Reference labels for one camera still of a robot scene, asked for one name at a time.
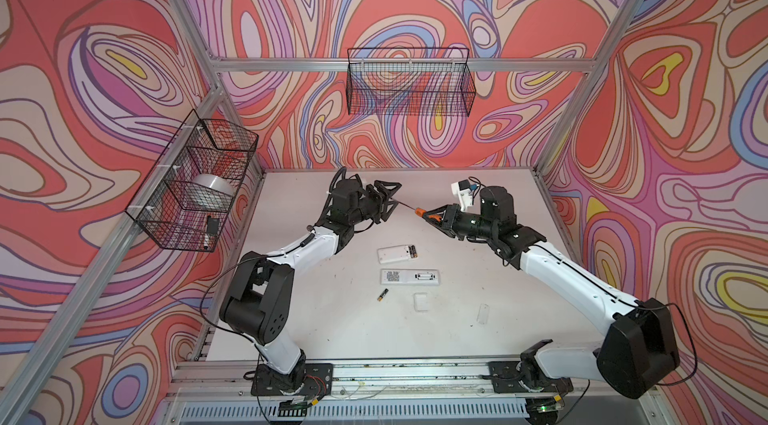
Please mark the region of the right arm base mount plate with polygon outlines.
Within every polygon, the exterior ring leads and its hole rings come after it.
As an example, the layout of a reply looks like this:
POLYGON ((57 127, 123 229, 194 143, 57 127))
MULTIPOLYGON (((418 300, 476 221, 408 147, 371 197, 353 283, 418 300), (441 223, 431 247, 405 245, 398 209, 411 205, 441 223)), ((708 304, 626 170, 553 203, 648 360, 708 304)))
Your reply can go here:
POLYGON ((491 382, 497 394, 567 395, 574 390, 569 378, 548 378, 536 362, 530 360, 491 361, 485 378, 491 382))

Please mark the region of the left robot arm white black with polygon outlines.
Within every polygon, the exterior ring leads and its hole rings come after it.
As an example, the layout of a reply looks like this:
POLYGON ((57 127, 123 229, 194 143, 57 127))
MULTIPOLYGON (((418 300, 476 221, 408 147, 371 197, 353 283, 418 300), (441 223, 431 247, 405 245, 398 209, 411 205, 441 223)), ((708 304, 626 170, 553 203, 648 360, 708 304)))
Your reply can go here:
POLYGON ((287 324, 294 279, 298 271, 339 254, 356 235, 356 226, 380 224, 397 207, 399 182, 366 184, 357 174, 339 169, 332 178, 317 221, 307 234, 276 251, 243 255, 219 309, 219 319, 232 332, 248 339, 282 378, 296 376, 306 360, 289 338, 287 324))

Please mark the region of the white remote control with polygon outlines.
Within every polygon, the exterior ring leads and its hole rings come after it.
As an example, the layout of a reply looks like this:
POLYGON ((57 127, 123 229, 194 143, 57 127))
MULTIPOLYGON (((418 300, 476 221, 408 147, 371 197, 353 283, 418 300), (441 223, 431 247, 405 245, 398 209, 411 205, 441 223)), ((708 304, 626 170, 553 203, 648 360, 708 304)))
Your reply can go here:
POLYGON ((432 269, 382 269, 380 283, 384 286, 439 286, 440 273, 432 269))

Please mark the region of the orange handled screwdriver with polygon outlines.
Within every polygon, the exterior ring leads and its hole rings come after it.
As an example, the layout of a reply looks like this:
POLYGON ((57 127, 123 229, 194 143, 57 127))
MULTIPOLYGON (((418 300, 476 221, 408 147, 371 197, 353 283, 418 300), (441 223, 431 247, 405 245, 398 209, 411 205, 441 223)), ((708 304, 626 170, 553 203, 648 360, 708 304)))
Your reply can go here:
POLYGON ((418 217, 420 217, 420 218, 422 218, 424 220, 428 221, 429 217, 440 217, 442 219, 442 216, 440 214, 429 213, 429 212, 427 212, 423 208, 411 206, 411 205, 409 205, 409 204, 407 204, 405 202, 402 202, 400 200, 397 200, 397 204, 402 206, 402 207, 405 207, 406 209, 408 209, 410 211, 412 211, 414 214, 416 214, 418 217))

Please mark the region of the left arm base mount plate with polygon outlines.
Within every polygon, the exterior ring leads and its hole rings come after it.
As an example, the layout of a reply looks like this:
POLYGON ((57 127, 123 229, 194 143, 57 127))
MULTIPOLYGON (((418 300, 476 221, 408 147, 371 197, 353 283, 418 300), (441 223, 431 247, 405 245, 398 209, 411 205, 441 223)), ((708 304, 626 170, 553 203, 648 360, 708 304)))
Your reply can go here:
POLYGON ((246 372, 250 378, 252 396, 325 396, 332 391, 334 365, 330 362, 299 363, 289 374, 280 374, 268 365, 260 364, 246 372))

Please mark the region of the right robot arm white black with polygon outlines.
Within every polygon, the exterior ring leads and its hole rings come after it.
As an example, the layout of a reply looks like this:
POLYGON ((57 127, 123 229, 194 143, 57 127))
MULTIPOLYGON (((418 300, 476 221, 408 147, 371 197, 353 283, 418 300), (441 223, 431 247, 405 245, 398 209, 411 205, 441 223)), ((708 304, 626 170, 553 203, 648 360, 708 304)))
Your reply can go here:
POLYGON ((518 222, 502 186, 453 186, 456 202, 417 215, 444 235, 487 245, 503 264, 536 278, 577 309, 600 333, 598 342, 543 339, 520 356, 512 381, 538 391, 559 379, 597 380, 638 399, 680 364, 667 305, 642 301, 570 260, 537 230, 518 222))

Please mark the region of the white battery cover plate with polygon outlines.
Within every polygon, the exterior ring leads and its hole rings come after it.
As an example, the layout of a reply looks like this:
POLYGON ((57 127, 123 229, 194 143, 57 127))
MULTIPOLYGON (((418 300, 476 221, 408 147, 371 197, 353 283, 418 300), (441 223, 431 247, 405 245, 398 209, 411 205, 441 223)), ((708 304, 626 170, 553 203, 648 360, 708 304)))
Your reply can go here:
POLYGON ((414 245, 397 245, 377 250, 377 258, 382 265, 412 261, 417 257, 418 252, 414 245))

